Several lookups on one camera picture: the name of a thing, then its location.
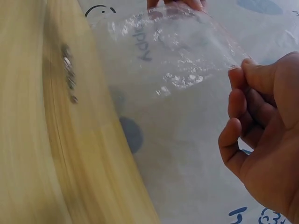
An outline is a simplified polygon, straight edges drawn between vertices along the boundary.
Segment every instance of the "blue printed logo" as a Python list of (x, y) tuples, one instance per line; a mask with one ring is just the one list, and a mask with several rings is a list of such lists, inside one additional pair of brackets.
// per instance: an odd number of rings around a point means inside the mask
[(245, 9), (268, 15), (280, 15), (281, 7), (271, 0), (237, 0), (237, 4)]

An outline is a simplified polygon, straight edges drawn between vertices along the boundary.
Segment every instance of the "fingernail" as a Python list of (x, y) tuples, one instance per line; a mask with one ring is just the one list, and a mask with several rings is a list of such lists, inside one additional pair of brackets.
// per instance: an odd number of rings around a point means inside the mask
[(236, 66), (236, 65), (234, 65), (234, 64), (232, 64), (232, 65), (228, 68), (228, 70), (231, 71), (231, 70), (234, 70), (234, 69), (237, 69), (237, 68), (239, 68), (239, 67)]

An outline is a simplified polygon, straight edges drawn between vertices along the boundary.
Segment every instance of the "wrinkled plastic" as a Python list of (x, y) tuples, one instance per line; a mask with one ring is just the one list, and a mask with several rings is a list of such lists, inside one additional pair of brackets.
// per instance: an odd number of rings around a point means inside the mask
[(134, 107), (225, 76), (246, 58), (204, 12), (177, 3), (133, 15), (130, 11), (102, 19), (93, 30), (108, 83)]

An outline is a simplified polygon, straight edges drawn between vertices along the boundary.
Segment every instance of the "finger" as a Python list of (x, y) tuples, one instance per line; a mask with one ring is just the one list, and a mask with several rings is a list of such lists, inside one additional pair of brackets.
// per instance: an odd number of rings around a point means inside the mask
[(147, 8), (157, 7), (159, 0), (148, 0)]
[(247, 110), (246, 98), (244, 93), (239, 89), (231, 91), (228, 97), (228, 116), (229, 118), (239, 118)]
[(277, 108), (275, 99), (273, 95), (267, 95), (267, 94), (262, 94), (259, 92), (259, 94), (263, 97), (264, 101), (267, 102), (268, 104), (272, 105), (273, 107)]
[(201, 2), (201, 4), (202, 4), (203, 7), (206, 6), (206, 0), (200, 0), (200, 2)]
[(228, 121), (218, 139), (220, 154), (224, 164), (239, 178), (241, 167), (248, 157), (239, 149), (238, 139), (241, 135), (241, 129), (240, 121), (232, 118)]
[(251, 59), (247, 58), (243, 60), (241, 67), (251, 88), (263, 94), (273, 95), (275, 64), (255, 65)]
[(247, 101), (244, 93), (235, 89), (228, 98), (228, 115), (230, 118), (238, 118), (242, 126), (242, 140), (255, 149), (262, 137), (263, 128), (259, 126), (247, 111)]
[(276, 108), (264, 101), (254, 89), (246, 93), (247, 110), (256, 123), (265, 128), (275, 114)]
[(228, 77), (232, 89), (241, 89), (246, 91), (248, 84), (241, 68), (235, 68), (228, 71)]
[(203, 5), (200, 0), (183, 0), (183, 2), (194, 10), (201, 11), (203, 9)]

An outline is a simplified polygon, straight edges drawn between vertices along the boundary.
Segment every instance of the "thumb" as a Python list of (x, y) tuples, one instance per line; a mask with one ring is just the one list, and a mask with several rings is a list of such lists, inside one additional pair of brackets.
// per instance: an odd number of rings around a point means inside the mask
[(241, 65), (248, 85), (264, 94), (273, 95), (275, 64), (256, 65), (247, 58)]

